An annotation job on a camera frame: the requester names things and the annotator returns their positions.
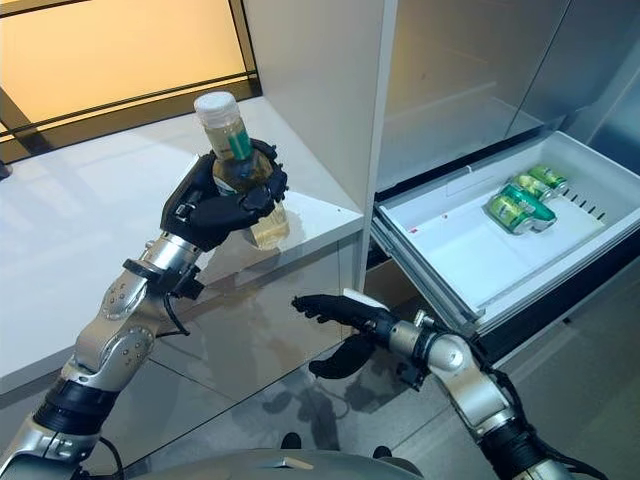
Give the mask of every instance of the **black cable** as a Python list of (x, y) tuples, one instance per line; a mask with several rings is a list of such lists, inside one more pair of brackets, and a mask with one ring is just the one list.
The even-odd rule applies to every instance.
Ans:
[(191, 335), (191, 332), (184, 327), (182, 322), (178, 319), (178, 316), (173, 311), (173, 307), (171, 306), (171, 293), (165, 294), (162, 299), (162, 303), (164, 304), (164, 309), (167, 311), (167, 315), (169, 315), (169, 318), (176, 326), (177, 330), (161, 333), (159, 335), (156, 335), (156, 338), (170, 337), (171, 335), (185, 335), (188, 337), (189, 335)]
[(590, 477), (596, 478), (598, 480), (609, 480), (609, 478), (597, 468), (592, 467), (591, 465), (585, 462), (582, 462), (580, 460), (569, 457), (559, 452), (558, 450), (553, 448), (551, 445), (549, 445), (547, 442), (545, 442), (538, 436), (538, 432), (536, 428), (529, 422), (526, 414), (524, 413), (524, 405), (522, 403), (522, 399), (520, 398), (520, 395), (518, 394), (518, 390), (516, 389), (515, 385), (509, 378), (509, 375), (507, 375), (501, 370), (493, 368), (493, 365), (491, 365), (491, 363), (486, 360), (486, 358), (484, 357), (484, 354), (480, 351), (480, 349), (476, 345), (471, 343), (467, 338), (463, 337), (462, 335), (454, 332), (444, 324), (437, 325), (437, 330), (448, 333), (450, 335), (455, 335), (457, 337), (462, 338), (465, 341), (465, 343), (469, 346), (469, 348), (473, 352), (474, 357), (480, 364), (479, 365), (480, 370), (482, 370), (487, 374), (493, 375), (496, 379), (496, 383), (509, 393), (509, 396), (511, 397), (511, 402), (513, 404), (512, 406), (516, 412), (516, 415), (518, 415), (520, 419), (523, 421), (525, 428), (531, 434), (531, 438), (537, 444), (538, 448), (540, 448), (540, 450), (542, 450), (549, 458), (565, 464), (567, 467), (569, 467), (569, 470), (573, 473), (582, 473), (585, 475), (589, 475)]
[(120, 453), (118, 453), (118, 449), (116, 448), (116, 446), (104, 437), (100, 437), (98, 440), (109, 449), (109, 451), (113, 455), (113, 459), (116, 462), (116, 472), (113, 474), (113, 477), (117, 480), (125, 480), (122, 458), (120, 458)]

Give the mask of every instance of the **white drawer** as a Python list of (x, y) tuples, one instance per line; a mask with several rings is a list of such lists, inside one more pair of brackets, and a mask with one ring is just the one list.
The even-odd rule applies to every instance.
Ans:
[[(538, 163), (569, 179), (541, 233), (509, 235), (482, 205)], [(374, 239), (450, 325), (486, 333), (640, 228), (640, 177), (554, 132), (376, 204)]]

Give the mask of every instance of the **bottle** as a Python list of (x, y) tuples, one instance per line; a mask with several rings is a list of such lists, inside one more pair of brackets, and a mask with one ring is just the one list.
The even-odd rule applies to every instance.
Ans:
[[(263, 185), (273, 172), (269, 159), (251, 146), (236, 99), (228, 92), (207, 93), (194, 103), (216, 154), (213, 179), (221, 195), (234, 195)], [(259, 250), (271, 250), (289, 235), (289, 222), (282, 203), (250, 229), (250, 239)]]

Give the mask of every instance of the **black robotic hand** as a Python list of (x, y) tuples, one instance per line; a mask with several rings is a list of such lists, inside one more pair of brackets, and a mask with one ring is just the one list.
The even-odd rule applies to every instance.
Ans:
[(319, 323), (335, 320), (359, 330), (359, 334), (347, 338), (328, 359), (309, 363), (311, 373), (328, 379), (345, 378), (357, 372), (373, 355), (376, 345), (388, 348), (393, 325), (399, 321), (385, 308), (366, 305), (344, 295), (295, 297), (291, 305), (307, 318), (317, 317)]
[(216, 156), (208, 153), (198, 159), (165, 203), (160, 227), (209, 251), (231, 232), (248, 228), (269, 215), (275, 202), (284, 199), (287, 174), (275, 163), (275, 146), (254, 139), (251, 145), (269, 159), (273, 168), (265, 185), (246, 193), (221, 196), (212, 176)]

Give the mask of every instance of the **window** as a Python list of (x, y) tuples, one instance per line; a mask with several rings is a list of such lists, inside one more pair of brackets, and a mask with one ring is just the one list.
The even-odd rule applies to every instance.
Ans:
[(5, 163), (191, 112), (207, 91), (261, 93), (241, 0), (14, 0), (0, 18)]

